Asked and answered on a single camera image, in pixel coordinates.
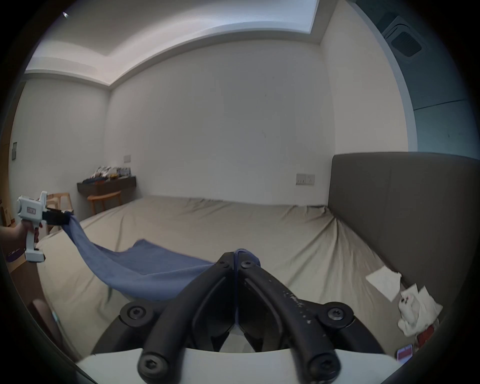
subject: gray upholstered headboard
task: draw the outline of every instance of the gray upholstered headboard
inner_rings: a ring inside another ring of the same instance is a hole
[[[446,308],[480,232],[480,162],[430,153],[336,155],[328,206],[403,275]]]

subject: wooden shelf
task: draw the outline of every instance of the wooden shelf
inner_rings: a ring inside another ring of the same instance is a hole
[[[95,184],[83,184],[77,183],[77,191],[83,196],[90,195],[106,195],[116,191],[122,191],[128,188],[135,188],[137,186],[137,179],[135,176],[125,177],[121,179],[107,180],[103,183]]]

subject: wooden stool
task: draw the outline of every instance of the wooden stool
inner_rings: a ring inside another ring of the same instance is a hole
[[[120,192],[113,192],[113,193],[107,193],[106,195],[101,195],[101,196],[95,196],[95,195],[90,195],[87,197],[87,200],[92,203],[92,211],[93,214],[96,215],[96,210],[95,210],[95,202],[100,201],[102,203],[102,208],[105,211],[105,200],[113,199],[114,197],[119,198],[119,205],[122,205],[121,198],[120,198]]]

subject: human hand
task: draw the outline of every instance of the human hand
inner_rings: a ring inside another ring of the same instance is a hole
[[[22,220],[19,225],[15,228],[14,239],[18,248],[25,248],[27,233],[32,232],[35,234],[34,242],[38,242],[38,228],[34,228],[33,223],[28,220]]]

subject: white tissue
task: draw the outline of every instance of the white tissue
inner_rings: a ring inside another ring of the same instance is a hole
[[[413,296],[416,299],[409,301],[411,305],[415,305],[414,309],[405,308],[405,306],[401,304],[401,299],[398,305],[402,312],[402,318],[398,320],[398,328],[403,331],[405,336],[412,336],[423,332],[434,323],[443,308],[443,306],[435,302],[425,287],[418,292],[417,284],[402,291],[400,295],[402,298]],[[411,312],[414,313],[414,322],[411,321]]]
[[[393,299],[400,292],[400,278],[402,275],[393,272],[386,266],[366,276],[367,281],[377,288],[387,299]]]

